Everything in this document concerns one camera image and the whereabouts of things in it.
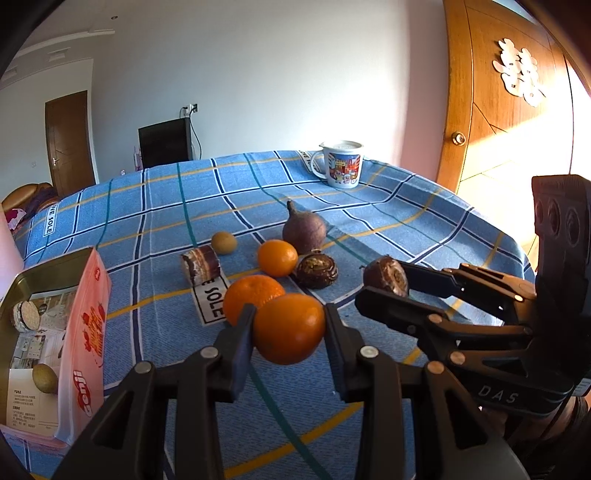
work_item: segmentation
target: brown door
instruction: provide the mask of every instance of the brown door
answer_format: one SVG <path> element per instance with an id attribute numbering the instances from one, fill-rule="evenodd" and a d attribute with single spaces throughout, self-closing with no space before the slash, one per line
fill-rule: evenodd
<path id="1" fill-rule="evenodd" d="M 84 91 L 45 104 L 49 169 L 61 198 L 95 184 L 86 102 Z"/>
<path id="2" fill-rule="evenodd" d="M 450 87 L 437 181 L 511 235 L 535 267 L 531 177 L 568 173 L 571 162 L 565 58 L 541 26 L 491 0 L 444 0 L 444 6 Z M 523 76 L 522 66 L 534 73 Z"/>

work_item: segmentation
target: wooden door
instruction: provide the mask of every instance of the wooden door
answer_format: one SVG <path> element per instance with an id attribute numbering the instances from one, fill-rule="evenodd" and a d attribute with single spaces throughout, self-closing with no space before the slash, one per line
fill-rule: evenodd
<path id="1" fill-rule="evenodd" d="M 444 0 L 444 6 L 450 85 L 437 181 L 511 235 L 535 267 L 531 177 L 568 173 L 571 162 L 573 105 L 565 58 L 541 26 L 492 0 Z M 496 60 L 501 67 L 499 41 L 506 38 L 537 61 L 544 93 L 537 106 L 511 94 L 493 65 Z"/>
<path id="2" fill-rule="evenodd" d="M 47 154 L 51 179 L 64 198 L 95 184 L 88 140 L 87 92 L 45 104 Z"/>

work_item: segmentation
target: orange fruit held by gripper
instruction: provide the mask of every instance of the orange fruit held by gripper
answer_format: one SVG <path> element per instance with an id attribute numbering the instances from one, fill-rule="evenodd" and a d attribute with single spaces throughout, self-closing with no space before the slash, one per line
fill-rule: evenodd
<path id="1" fill-rule="evenodd" d="M 266 275 L 250 275 L 236 280 L 226 291 L 223 299 L 223 312 L 232 325 L 238 323 L 238 318 L 245 303 L 252 303 L 257 309 L 285 290 L 281 284 Z"/>
<path id="2" fill-rule="evenodd" d="M 259 267 L 272 277 L 286 277 L 297 264 L 297 250 L 283 240 L 267 240 L 258 250 Z"/>
<path id="3" fill-rule="evenodd" d="M 308 358 L 324 336 L 322 304 L 301 293 L 287 293 L 256 312 L 252 340 L 270 362 L 291 365 Z"/>

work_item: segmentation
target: mug lid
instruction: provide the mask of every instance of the mug lid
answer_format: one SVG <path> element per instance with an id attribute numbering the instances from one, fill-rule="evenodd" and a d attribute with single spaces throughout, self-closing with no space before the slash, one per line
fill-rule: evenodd
<path id="1" fill-rule="evenodd" d="M 333 150 L 354 150 L 356 148 L 363 148 L 363 144 L 353 142 L 352 140 L 333 140 L 330 142 L 322 142 L 319 146 L 321 148 L 331 148 Z"/>

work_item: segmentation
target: ceiling vent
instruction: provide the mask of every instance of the ceiling vent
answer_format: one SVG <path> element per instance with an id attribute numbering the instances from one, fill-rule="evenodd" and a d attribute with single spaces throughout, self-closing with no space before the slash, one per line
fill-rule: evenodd
<path id="1" fill-rule="evenodd" d="M 11 79 L 12 77 L 15 77 L 15 76 L 17 76 L 17 68 L 12 67 L 11 69 L 7 70 L 4 73 L 4 75 L 2 75 L 0 82 L 6 82 L 8 79 Z"/>
<path id="2" fill-rule="evenodd" d="M 47 54 L 47 61 L 57 61 L 66 58 L 66 52 L 70 49 L 62 48 L 61 50 L 51 51 Z"/>

